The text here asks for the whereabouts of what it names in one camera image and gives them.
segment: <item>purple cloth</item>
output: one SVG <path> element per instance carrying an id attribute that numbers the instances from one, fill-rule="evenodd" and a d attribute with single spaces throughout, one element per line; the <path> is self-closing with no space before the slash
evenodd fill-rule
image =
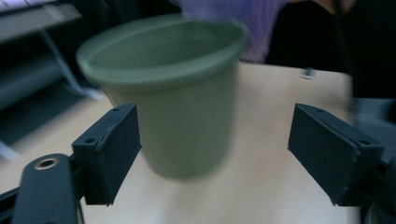
<path id="1" fill-rule="evenodd" d="M 203 21 L 243 22 L 249 29 L 250 43 L 241 60 L 263 63 L 278 11 L 287 0 L 171 0 L 183 15 Z"/>

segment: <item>wooden table surface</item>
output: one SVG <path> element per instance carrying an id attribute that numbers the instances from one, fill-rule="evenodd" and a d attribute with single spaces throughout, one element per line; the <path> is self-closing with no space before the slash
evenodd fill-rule
<path id="1" fill-rule="evenodd" d="M 316 71 L 241 63 L 233 143 L 214 172 L 175 181 L 154 174 L 138 155 L 115 204 L 83 205 L 87 223 L 355 224 L 357 208 L 333 206 L 287 150 L 296 103 L 351 119 L 350 79 Z M 0 164 L 1 192 L 19 185 L 22 168 L 49 154 L 70 155 L 71 143 L 111 108 L 85 99 L 12 147 L 22 158 Z"/>

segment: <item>table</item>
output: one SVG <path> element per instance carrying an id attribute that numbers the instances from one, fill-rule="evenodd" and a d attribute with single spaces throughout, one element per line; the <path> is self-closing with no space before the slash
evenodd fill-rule
<path id="1" fill-rule="evenodd" d="M 287 150 L 295 103 L 351 121 L 350 79 L 317 71 L 241 63 L 232 150 L 213 173 L 190 181 L 155 175 L 138 155 L 115 204 L 83 205 L 87 223 L 355 224 L 357 208 L 336 207 Z M 13 145 L 23 156 L 0 164 L 5 191 L 18 186 L 29 161 L 70 144 L 111 108 L 86 99 Z"/>

